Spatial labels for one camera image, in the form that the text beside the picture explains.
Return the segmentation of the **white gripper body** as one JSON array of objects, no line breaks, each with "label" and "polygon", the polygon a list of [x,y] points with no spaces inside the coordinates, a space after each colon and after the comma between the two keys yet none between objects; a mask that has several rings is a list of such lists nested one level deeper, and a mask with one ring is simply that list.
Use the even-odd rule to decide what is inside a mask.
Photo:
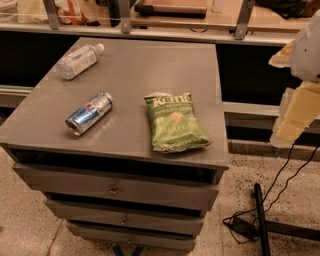
[{"label": "white gripper body", "polygon": [[297,34],[290,67],[293,76],[304,81],[320,82],[320,10]]}]

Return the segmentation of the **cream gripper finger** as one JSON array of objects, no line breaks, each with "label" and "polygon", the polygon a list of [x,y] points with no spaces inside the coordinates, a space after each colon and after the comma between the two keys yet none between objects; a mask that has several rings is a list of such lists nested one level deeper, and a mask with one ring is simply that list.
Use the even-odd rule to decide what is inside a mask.
[{"label": "cream gripper finger", "polygon": [[270,143],[277,148],[292,145],[320,115],[320,83],[303,81],[282,95],[279,117],[275,120]]},{"label": "cream gripper finger", "polygon": [[290,66],[290,58],[292,53],[293,43],[286,44],[280,51],[273,55],[269,64],[276,68],[287,68]]}]

